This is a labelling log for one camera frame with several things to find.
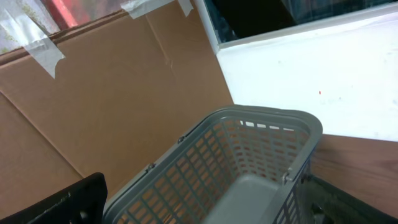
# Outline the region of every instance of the white surface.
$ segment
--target white surface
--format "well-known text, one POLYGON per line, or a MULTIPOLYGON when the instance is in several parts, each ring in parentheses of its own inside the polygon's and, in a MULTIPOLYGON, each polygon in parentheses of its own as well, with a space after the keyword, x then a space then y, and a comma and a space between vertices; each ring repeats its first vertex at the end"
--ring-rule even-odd
POLYGON ((309 112, 325 134, 398 141, 398 13, 217 57, 236 104, 309 112))

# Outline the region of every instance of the wooden table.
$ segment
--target wooden table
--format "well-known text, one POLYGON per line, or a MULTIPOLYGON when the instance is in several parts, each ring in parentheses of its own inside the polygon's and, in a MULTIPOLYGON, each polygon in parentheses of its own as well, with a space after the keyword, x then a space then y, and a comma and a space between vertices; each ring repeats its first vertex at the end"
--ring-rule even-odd
POLYGON ((398 142, 324 135, 312 157, 312 172, 398 218, 398 142))

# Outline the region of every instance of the masking tape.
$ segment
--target masking tape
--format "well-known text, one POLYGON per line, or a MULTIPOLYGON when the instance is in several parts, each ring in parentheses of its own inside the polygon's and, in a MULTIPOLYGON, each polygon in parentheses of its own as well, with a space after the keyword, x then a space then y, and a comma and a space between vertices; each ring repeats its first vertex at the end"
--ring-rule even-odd
MULTIPOLYGON (((133 19, 137 19, 140 16, 147 14, 159 7, 162 7, 173 0, 132 0, 122 3, 120 6, 126 12, 130 14, 133 19)), ((188 16, 190 11, 193 9, 190 0, 178 0, 181 5, 182 11, 185 16, 188 16)))
POLYGON ((65 56, 13 1, 0 1, 0 26, 55 78, 55 66, 65 56))

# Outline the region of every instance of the cardboard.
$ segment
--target cardboard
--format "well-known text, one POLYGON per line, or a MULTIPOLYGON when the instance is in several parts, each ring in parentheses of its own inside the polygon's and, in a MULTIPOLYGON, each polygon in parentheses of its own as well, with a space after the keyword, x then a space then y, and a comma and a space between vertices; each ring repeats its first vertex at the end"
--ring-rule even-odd
POLYGON ((3 94, 0 155, 0 219, 81 179, 3 94))
POLYGON ((56 79, 28 55, 0 66, 4 96, 81 176, 102 172, 110 197, 232 103, 196 11, 115 16, 59 37, 56 79))

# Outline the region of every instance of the shopping basket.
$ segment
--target shopping basket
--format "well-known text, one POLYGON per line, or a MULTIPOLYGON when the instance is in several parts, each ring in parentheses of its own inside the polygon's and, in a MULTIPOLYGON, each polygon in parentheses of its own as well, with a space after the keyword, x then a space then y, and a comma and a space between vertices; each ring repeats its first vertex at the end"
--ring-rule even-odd
POLYGON ((300 184, 321 136, 319 120, 301 111, 215 111, 111 198, 103 222, 201 223, 236 180, 250 175, 276 187, 246 223, 306 223, 300 184))

